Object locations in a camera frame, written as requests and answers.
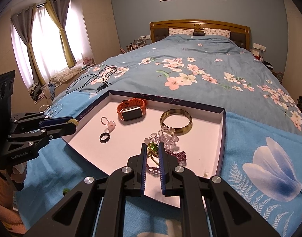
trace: tray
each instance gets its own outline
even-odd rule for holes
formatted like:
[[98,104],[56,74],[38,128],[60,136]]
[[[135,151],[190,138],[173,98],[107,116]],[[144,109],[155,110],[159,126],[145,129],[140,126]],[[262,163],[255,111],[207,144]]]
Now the tray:
[[[120,122],[116,111],[123,100],[131,98],[148,100],[146,115],[142,119]],[[113,171],[127,164],[128,158],[141,151],[144,138],[160,130],[160,117],[166,110],[181,108],[188,111],[193,118],[192,129],[184,135],[178,135],[175,151],[185,151],[186,167],[198,176],[210,178],[218,175],[223,161],[225,144],[226,113],[224,108],[122,91],[107,91],[76,119],[79,120],[74,135],[63,137],[63,140],[86,160],[110,175]],[[108,132],[101,123],[101,117],[116,122],[116,128],[110,133],[110,140],[101,143],[99,136]],[[172,115],[165,120],[171,127],[183,127],[188,119],[180,115]],[[157,167],[150,159],[149,166]],[[159,176],[147,173],[144,194],[160,202],[179,207],[179,197],[162,195]]]

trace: pink sweater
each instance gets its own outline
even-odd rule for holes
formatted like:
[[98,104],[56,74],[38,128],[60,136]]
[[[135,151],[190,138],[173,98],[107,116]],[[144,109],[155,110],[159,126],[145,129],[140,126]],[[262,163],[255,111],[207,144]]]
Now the pink sweater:
[[18,211],[13,210],[13,190],[8,182],[0,177],[0,220],[9,232],[26,233],[26,228]]

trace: blue wall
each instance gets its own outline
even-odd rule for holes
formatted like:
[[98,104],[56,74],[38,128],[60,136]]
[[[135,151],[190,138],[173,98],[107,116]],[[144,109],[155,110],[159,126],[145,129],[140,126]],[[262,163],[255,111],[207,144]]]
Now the blue wall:
[[283,72],[288,25],[283,0],[111,0],[121,47],[150,33],[152,21],[219,20],[251,28],[253,43],[266,46],[264,59]]

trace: human hand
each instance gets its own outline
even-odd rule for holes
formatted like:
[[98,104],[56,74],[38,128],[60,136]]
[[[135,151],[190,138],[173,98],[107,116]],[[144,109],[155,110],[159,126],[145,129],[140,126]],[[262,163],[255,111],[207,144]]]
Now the human hand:
[[[16,183],[23,183],[27,176],[27,166],[25,167],[24,172],[21,174],[17,169],[14,167],[12,168],[11,180],[15,181]],[[0,170],[2,174],[6,174],[6,170]]]

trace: window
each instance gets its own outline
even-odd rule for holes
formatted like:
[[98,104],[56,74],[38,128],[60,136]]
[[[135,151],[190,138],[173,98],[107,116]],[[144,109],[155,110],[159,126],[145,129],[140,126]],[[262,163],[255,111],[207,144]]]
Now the window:
[[[65,29],[76,61],[82,61],[83,47],[80,31],[78,31],[79,21],[76,13],[71,9],[71,3],[68,9]],[[25,85],[29,87],[34,81],[27,47],[12,24],[11,38],[19,71]],[[36,9],[32,27],[32,46],[38,68],[46,82],[54,74],[68,68],[61,45],[59,29],[43,6]]]

